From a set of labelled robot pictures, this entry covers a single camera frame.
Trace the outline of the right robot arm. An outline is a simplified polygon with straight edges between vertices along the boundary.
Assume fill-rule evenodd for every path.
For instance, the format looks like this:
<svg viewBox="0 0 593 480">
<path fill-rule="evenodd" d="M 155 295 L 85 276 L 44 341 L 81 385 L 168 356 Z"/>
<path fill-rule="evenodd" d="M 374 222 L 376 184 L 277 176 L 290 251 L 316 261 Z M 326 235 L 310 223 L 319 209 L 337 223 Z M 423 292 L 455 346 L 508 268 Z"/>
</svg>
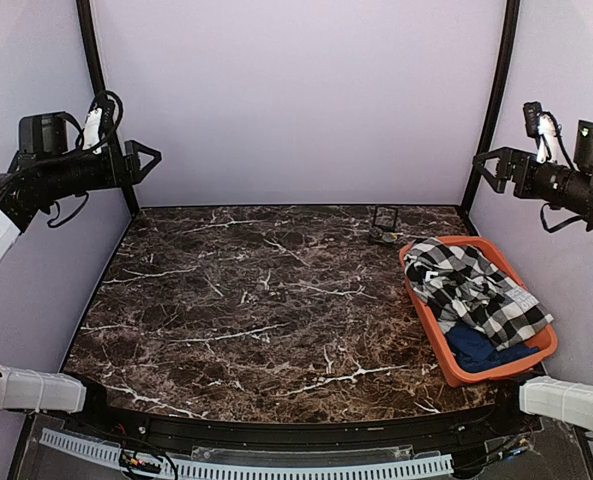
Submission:
<svg viewBox="0 0 593 480">
<path fill-rule="evenodd" d="M 573 158 L 567 153 L 560 127 L 547 112 L 529 114 L 527 135 L 538 146 L 535 154 L 511 147 L 502 147 L 477 154 L 473 159 L 480 173 L 497 193 L 514 184 L 514 196 L 538 199 L 545 207 L 565 209 L 574 215 L 550 226 L 540 215 L 543 228 L 555 233 L 566 226 L 583 221 L 586 230 L 593 230 L 593 123 L 581 121 L 577 139 L 581 149 Z M 549 417 L 593 433 L 593 386 L 574 384 L 539 376 L 524 381 L 517 396 L 504 396 L 486 413 L 486 424 L 497 434 L 510 432 L 525 414 Z"/>
</svg>

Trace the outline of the dark metal brooch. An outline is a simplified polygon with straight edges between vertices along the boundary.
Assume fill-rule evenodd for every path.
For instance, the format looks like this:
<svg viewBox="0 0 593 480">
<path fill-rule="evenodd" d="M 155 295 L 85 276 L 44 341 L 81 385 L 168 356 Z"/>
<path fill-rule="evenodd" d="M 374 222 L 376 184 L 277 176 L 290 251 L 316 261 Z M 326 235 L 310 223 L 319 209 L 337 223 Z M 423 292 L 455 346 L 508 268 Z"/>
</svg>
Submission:
<svg viewBox="0 0 593 480">
<path fill-rule="evenodd" d="M 378 227 L 372 227 L 368 232 L 368 243 L 372 245 L 393 246 L 398 241 L 398 235 Z"/>
</svg>

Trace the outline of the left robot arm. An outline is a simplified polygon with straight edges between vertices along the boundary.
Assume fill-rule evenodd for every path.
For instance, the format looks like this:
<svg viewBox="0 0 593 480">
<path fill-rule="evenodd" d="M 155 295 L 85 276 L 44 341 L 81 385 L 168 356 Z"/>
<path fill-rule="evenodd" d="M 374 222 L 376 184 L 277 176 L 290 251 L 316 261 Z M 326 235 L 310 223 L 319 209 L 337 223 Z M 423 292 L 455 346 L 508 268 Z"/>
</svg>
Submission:
<svg viewBox="0 0 593 480">
<path fill-rule="evenodd" d="M 79 133 L 94 142 L 74 149 L 68 147 L 68 113 L 20 120 L 18 150 L 0 174 L 0 263 L 38 213 L 49 213 L 70 196 L 88 199 L 92 191 L 139 184 L 161 162 L 160 151 L 135 140 L 125 143 L 123 153 L 103 146 L 108 132 L 102 120 L 99 110 L 90 113 Z M 0 364 L 0 411 L 77 414 L 96 436 L 110 435 L 116 412 L 87 394 L 87 383 L 70 375 Z"/>
</svg>

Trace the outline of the black white plaid shirt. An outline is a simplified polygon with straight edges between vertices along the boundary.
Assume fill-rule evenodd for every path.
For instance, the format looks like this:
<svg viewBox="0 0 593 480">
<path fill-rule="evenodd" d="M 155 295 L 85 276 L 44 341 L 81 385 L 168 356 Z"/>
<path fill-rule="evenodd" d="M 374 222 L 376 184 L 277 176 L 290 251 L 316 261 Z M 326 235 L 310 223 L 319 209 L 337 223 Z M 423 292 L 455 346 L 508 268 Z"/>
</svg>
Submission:
<svg viewBox="0 0 593 480">
<path fill-rule="evenodd" d="M 497 351 L 525 342 L 553 322 L 548 309 L 481 249 L 423 239 L 403 255 L 413 292 L 442 333 L 456 326 L 484 337 Z"/>
</svg>

